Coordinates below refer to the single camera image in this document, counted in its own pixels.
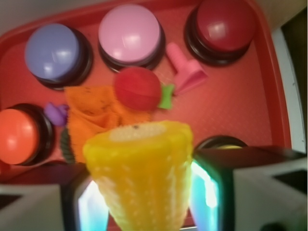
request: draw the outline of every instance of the green plastic piece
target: green plastic piece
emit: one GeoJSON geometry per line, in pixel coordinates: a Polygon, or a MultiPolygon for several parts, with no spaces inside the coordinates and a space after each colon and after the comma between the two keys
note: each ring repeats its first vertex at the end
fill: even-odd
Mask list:
{"type": "Polygon", "coordinates": [[[174,91],[174,84],[162,85],[162,98],[157,106],[162,109],[171,109],[172,108],[172,94],[174,91]]]}

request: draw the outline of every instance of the pink plastic toy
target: pink plastic toy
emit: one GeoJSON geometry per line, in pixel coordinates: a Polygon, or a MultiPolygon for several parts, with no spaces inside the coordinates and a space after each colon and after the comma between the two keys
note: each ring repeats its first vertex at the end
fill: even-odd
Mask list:
{"type": "Polygon", "coordinates": [[[167,45],[167,55],[178,72],[174,77],[175,95],[197,87],[207,78],[199,62],[195,59],[187,60],[177,44],[172,42],[167,45]]]}

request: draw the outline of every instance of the red ball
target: red ball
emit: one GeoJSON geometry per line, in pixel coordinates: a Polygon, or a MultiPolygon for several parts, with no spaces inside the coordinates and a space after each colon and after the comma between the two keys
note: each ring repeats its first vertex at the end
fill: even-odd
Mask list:
{"type": "Polygon", "coordinates": [[[115,95],[126,107],[138,111],[152,111],[161,100],[158,77],[142,67],[128,67],[115,77],[115,95]]]}

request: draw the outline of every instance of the pink button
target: pink button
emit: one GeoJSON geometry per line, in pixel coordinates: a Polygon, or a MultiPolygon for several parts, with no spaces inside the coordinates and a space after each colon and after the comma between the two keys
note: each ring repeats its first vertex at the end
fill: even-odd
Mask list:
{"type": "Polygon", "coordinates": [[[146,8],[127,4],[112,9],[99,26],[99,42],[113,59],[134,63],[148,58],[160,41],[160,25],[146,8]]]}

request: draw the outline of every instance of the white surface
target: white surface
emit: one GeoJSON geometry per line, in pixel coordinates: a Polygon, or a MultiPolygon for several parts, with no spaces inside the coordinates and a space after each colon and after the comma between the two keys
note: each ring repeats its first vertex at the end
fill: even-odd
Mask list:
{"type": "Polygon", "coordinates": [[[272,33],[286,104],[288,109],[292,149],[306,152],[303,112],[292,59],[281,29],[272,33]]]}
{"type": "Polygon", "coordinates": [[[0,209],[0,230],[64,230],[59,185],[0,184],[1,194],[21,197],[0,209]]]}
{"type": "Polygon", "coordinates": [[[286,231],[304,230],[307,195],[273,176],[307,170],[307,158],[261,167],[236,169],[234,177],[235,230],[258,231],[280,223],[286,231]]]}

